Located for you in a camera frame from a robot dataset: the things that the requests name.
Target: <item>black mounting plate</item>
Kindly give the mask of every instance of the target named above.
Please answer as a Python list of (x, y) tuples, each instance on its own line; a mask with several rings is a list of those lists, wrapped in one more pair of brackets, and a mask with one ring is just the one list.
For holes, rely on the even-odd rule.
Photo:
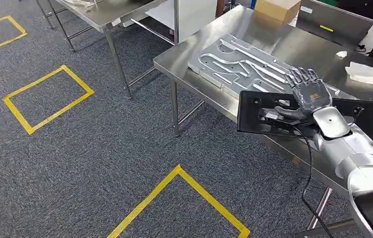
[[(241, 91), (239, 96), (239, 111), (237, 113), (237, 131), (303, 138), (301, 135), (295, 134), (292, 126), (287, 126), (289, 123), (293, 124), (293, 122), (289, 121), (284, 124), (281, 121), (271, 120), (267, 123), (266, 118), (261, 116), (262, 109), (272, 111), (276, 106), (282, 106), (290, 110), (299, 108), (297, 101), (291, 94)], [(364, 110), (359, 114), (356, 124), (373, 140), (373, 101), (334, 98), (333, 106), (344, 117), (353, 118), (359, 113), (359, 109), (363, 108)], [(296, 126), (310, 139), (318, 130), (316, 125), (310, 121), (300, 122)]]

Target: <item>white paper towel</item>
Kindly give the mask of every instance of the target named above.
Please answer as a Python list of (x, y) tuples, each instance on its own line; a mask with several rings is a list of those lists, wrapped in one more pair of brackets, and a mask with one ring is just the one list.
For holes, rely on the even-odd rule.
[(350, 75), (350, 79), (373, 85), (373, 67), (350, 62), (350, 66), (345, 67), (345, 70)]

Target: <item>gray carpet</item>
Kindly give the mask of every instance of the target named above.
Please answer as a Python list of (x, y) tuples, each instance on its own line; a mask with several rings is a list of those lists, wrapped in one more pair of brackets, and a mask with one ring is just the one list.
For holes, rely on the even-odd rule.
[[(47, 28), (35, 1), (0, 0), (27, 36), (0, 47), (0, 238), (106, 237), (178, 164), (250, 231), (249, 237), (292, 237), (310, 219), (300, 200), (307, 174), (205, 105), (176, 138), (170, 127), (168, 79), (158, 72), (125, 98), (104, 36), (95, 30), (69, 50)], [(86, 26), (60, 14), (68, 33)], [(161, 32), (152, 20), (144, 23)], [(1, 37), (15, 33), (0, 24)], [(113, 33), (126, 76), (134, 78), (169, 48), (138, 26)], [(67, 65), (94, 94), (28, 135), (2, 98)], [(16, 95), (33, 126), (83, 91), (65, 74)], [(180, 112), (198, 100), (179, 88)], [(315, 204), (324, 186), (314, 181)], [(348, 218), (335, 193), (325, 221)], [(180, 177), (176, 177), (120, 237), (237, 237), (238, 231)], [(336, 237), (360, 237), (358, 231)]]

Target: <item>yellow tape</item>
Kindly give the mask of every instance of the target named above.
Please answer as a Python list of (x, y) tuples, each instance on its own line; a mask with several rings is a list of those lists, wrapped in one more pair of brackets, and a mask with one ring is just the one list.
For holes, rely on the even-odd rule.
[(325, 29), (327, 31), (333, 32), (333, 29), (331, 29), (329, 27), (326, 27), (326, 26), (323, 26), (323, 25), (320, 25), (319, 27), (322, 28), (322, 29)]
[(6, 44), (9, 44), (9, 43), (11, 43), (15, 40), (18, 40), (18, 39), (22, 38), (23, 36), (27, 35), (26, 30), (24, 30), (23, 27), (21, 27), (21, 25), (18, 24), (11, 16), (5, 16), (5, 17), (0, 18), (0, 21), (3, 21), (3, 20), (9, 20), (13, 24), (13, 26), (21, 32), (21, 35), (0, 43), (0, 47), (4, 46)]
[(116, 238), (119, 234), (141, 213), (141, 211), (174, 179), (180, 175), (191, 187), (193, 187), (209, 204), (211, 204), (222, 216), (224, 216), (236, 229), (240, 231), (238, 238), (247, 238), (250, 234), (238, 219), (236, 219), (226, 208), (224, 208), (215, 198), (213, 198), (205, 189), (200, 186), (189, 174), (187, 174), (180, 165), (176, 166), (154, 190), (138, 204), (131, 213), (107, 236), (107, 238)]
[[(23, 92), (24, 90), (28, 89), (28, 88), (31, 88), (37, 84), (39, 84), (40, 82), (50, 78), (51, 76), (59, 73), (60, 71), (64, 70), (72, 79), (74, 79), (85, 91), (86, 93), (81, 96), (80, 98), (76, 99), (74, 102), (68, 104), (67, 106), (65, 106), (63, 109), (59, 110), (58, 112), (54, 113), (52, 116), (46, 118), (45, 120), (43, 120), (41, 123), (37, 124), (36, 126), (32, 127), (28, 122), (27, 120), (23, 117), (23, 115), (19, 112), (19, 110), (16, 108), (16, 106), (13, 104), (13, 102), (11, 102), (10, 98)], [(77, 75), (75, 75), (75, 73), (73, 73), (66, 65), (61, 65), (61, 67), (59, 67), (58, 69), (48, 73), (47, 75), (43, 76), (42, 78), (8, 94), (7, 96), (5, 96), (2, 100), (4, 101), (4, 103), (7, 105), (7, 107), (10, 109), (11, 113), (13, 113), (13, 115), (17, 118), (17, 120), (20, 122), (20, 124), (23, 126), (23, 128), (26, 130), (26, 132), (31, 135), (33, 132), (35, 132), (35, 130), (39, 129), (40, 127), (44, 126), (45, 124), (47, 124), (48, 122), (50, 122), (51, 120), (55, 119), (56, 117), (58, 117), (59, 115), (65, 113), (66, 111), (68, 111), (70, 108), (74, 107), (75, 105), (77, 105), (78, 103), (80, 103), (81, 101), (83, 101), (84, 99), (86, 99), (87, 97), (89, 97), (90, 95), (92, 95), (94, 93), (94, 91), (89, 87), (87, 86)]]

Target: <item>table top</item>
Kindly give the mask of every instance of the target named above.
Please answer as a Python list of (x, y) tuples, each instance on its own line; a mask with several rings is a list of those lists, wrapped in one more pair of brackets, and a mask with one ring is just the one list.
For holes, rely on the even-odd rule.
[(166, 0), (98, 0), (97, 6), (89, 8), (73, 5), (64, 0), (56, 1), (103, 33), (105, 28), (115, 26), (112, 22), (119, 24), (129, 21)]
[[(348, 79), (344, 66), (351, 61), (373, 66), (373, 59), (348, 50), (308, 32), (284, 26), (273, 29), (258, 23), (253, 11), (238, 6), (219, 17), (182, 43), (170, 48), (154, 59), (156, 68), (186, 87), (229, 119), (237, 121), (238, 100), (203, 79), (188, 68), (188, 59), (193, 52), (200, 52), (225, 34), (231, 34), (291, 65), (314, 69), (325, 82), (362, 100), (373, 101), (373, 85)], [(347, 51), (341, 59), (339, 51)], [(297, 139), (258, 135), (267, 146), (280, 151), (293, 163), (308, 166), (307, 146)], [(346, 194), (344, 181), (324, 161), (321, 154), (314, 153), (314, 176), (340, 194)]]

